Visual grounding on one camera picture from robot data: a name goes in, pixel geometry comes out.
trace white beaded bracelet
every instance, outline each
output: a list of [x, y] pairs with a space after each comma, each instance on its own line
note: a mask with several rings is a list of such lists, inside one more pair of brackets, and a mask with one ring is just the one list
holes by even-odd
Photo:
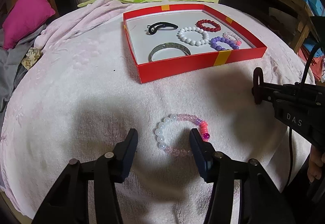
[[158, 128], [155, 130], [155, 135], [157, 136], [156, 140], [159, 142], [158, 148], [161, 150], [165, 150], [167, 154], [171, 154], [172, 156], [192, 156], [191, 150], [179, 150], [178, 148], [169, 146], [165, 143], [164, 137], [164, 129], [169, 126], [172, 122], [178, 121], [191, 121], [195, 125], [199, 126], [200, 134], [203, 141], [208, 141], [210, 138], [210, 134], [208, 131], [208, 123], [202, 119], [199, 119], [195, 115], [190, 114], [171, 114], [170, 117], [164, 118], [163, 122], [158, 124]]
[[[202, 39], [199, 41], [195, 41], [195, 40], [191, 40], [190, 38], [187, 38], [186, 36], [184, 36], [184, 33], [186, 31], [197, 31], [198, 33], [202, 34]], [[184, 27], [182, 29], [180, 29], [180, 31], [178, 32], [178, 37], [186, 43], [189, 43], [191, 45], [196, 45], [196, 46], [200, 46], [203, 44], [207, 44], [209, 43], [209, 34], [207, 31], [200, 29], [199, 27]]]

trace pink beaded bracelet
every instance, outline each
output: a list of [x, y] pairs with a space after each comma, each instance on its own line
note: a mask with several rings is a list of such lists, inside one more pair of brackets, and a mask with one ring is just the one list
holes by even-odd
[[210, 134], [208, 132], [208, 123], [202, 119], [199, 119], [195, 115], [189, 115], [189, 114], [172, 114], [170, 117], [164, 118], [163, 122], [160, 122], [158, 124], [158, 128], [155, 130], [155, 134], [157, 136], [157, 141], [159, 142], [159, 149], [165, 150], [166, 153], [171, 154], [172, 156], [192, 156], [192, 151], [190, 150], [178, 150], [177, 148], [173, 148], [172, 146], [168, 146], [165, 143], [165, 137], [163, 130], [170, 125], [173, 121], [191, 121], [195, 125], [199, 126], [199, 131], [201, 134], [201, 137], [203, 141], [208, 141], [210, 138]]

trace red object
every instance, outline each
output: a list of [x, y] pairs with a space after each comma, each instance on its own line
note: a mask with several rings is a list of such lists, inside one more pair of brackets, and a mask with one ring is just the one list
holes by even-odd
[[[215, 28], [205, 27], [205, 26], [202, 25], [203, 23], [209, 23], [209, 24], [213, 25]], [[216, 23], [214, 21], [211, 21], [211, 20], [207, 20], [207, 19], [202, 19], [202, 20], [198, 21], [196, 23], [196, 26], [199, 27], [202, 30], [210, 31], [210, 32], [217, 32], [217, 31], [221, 30], [221, 27], [220, 27], [220, 25], [218, 23]]]
[[[309, 57], [309, 54], [310, 54], [309, 51], [305, 49], [305, 47], [301, 46], [298, 52], [298, 56], [306, 62]], [[311, 61], [310, 69], [313, 72], [315, 81], [319, 81], [322, 77], [323, 59], [324, 56], [320, 56], [320, 57], [314, 57], [313, 60]]]
[[[127, 20], [143, 15], [180, 10], [205, 11], [212, 17], [219, 19], [220, 21], [224, 22], [225, 25], [240, 33], [247, 40], [247, 42], [255, 48], [214, 51], [211, 53], [194, 54], [189, 56], [181, 56], [160, 61], [148, 62], [144, 64], [137, 64], [137, 61], [133, 54], [129, 30], [127, 28]], [[238, 24], [231, 18], [222, 14], [221, 12], [204, 4], [172, 4], [132, 10], [123, 14], [123, 21], [129, 49], [134, 63], [138, 69], [141, 83], [146, 83], [160, 78], [178, 75], [206, 67], [222, 65], [225, 63], [261, 58], [267, 49], [265, 44], [262, 43], [255, 35], [253, 35], [247, 29], [242, 27], [240, 24]]]

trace yellow tape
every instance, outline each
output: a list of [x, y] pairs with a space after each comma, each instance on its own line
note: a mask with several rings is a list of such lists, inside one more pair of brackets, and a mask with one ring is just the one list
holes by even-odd
[[161, 10], [169, 10], [169, 5], [162, 5]]
[[213, 66], [225, 64], [230, 54], [231, 54], [231, 50], [220, 51]]
[[229, 17], [226, 17], [226, 19], [225, 19], [227, 22], [229, 22], [229, 24], [231, 24], [232, 23], [232, 19], [231, 18], [229, 18]]

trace magenta pillow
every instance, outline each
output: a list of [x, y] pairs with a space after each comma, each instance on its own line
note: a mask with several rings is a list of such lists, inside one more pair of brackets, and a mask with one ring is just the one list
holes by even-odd
[[8, 50], [55, 14], [48, 0], [18, 0], [4, 21], [3, 48]]

